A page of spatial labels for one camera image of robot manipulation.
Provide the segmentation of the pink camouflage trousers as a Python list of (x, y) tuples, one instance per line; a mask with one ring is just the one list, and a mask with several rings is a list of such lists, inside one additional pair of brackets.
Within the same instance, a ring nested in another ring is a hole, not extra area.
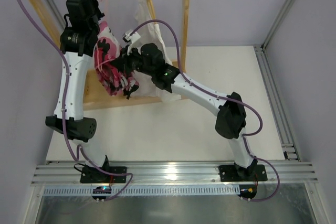
[(98, 40), (94, 47), (94, 69), (98, 81), (108, 95), (123, 95), (130, 99), (132, 93), (139, 88), (134, 73), (127, 73), (123, 59), (120, 57), (122, 47), (111, 32), (106, 21), (99, 24)]

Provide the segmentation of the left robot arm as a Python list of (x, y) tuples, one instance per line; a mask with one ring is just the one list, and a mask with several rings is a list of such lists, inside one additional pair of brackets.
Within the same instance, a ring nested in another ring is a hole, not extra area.
[(75, 161), (83, 154), (81, 183), (106, 183), (108, 158), (92, 138), (97, 121), (83, 114), (86, 75), (98, 41), (99, 20), (103, 13), (97, 0), (67, 0), (66, 26), (60, 35), (62, 76), (59, 98), (53, 115), (45, 124), (63, 135)]

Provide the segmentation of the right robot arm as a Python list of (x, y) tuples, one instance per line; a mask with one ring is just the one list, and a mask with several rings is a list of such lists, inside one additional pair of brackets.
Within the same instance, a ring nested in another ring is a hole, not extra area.
[(120, 56), (111, 65), (127, 76), (133, 72), (145, 74), (159, 89), (187, 97), (204, 107), (216, 117), (215, 131), (229, 141), (234, 154), (234, 169), (242, 180), (252, 179), (256, 172), (257, 159), (248, 150), (246, 140), (246, 111), (241, 96), (229, 95), (207, 88), (169, 64), (164, 51), (154, 43), (120, 50)]

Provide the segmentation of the pink wire hanger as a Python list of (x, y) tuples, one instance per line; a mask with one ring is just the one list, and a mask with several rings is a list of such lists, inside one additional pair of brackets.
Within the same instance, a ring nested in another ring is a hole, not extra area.
[(121, 75), (112, 62), (120, 56), (121, 45), (108, 25), (108, 0), (100, 0), (103, 7), (103, 18), (99, 23), (98, 41), (94, 47), (94, 67), (110, 80), (119, 80)]

